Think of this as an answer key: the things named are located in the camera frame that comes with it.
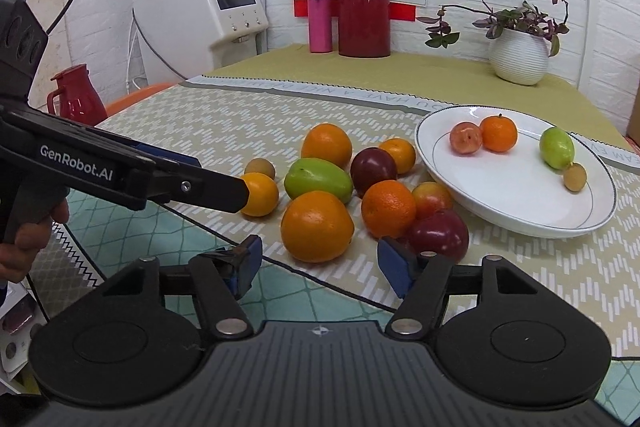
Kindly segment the person's left hand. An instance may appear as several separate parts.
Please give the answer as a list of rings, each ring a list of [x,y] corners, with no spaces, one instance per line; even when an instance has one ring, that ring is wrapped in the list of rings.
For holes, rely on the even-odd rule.
[[[63,199],[50,215],[34,225],[26,223],[18,229],[13,244],[0,246],[0,277],[2,281],[20,283],[34,263],[37,255],[46,248],[54,222],[65,223],[70,217],[67,200]]]

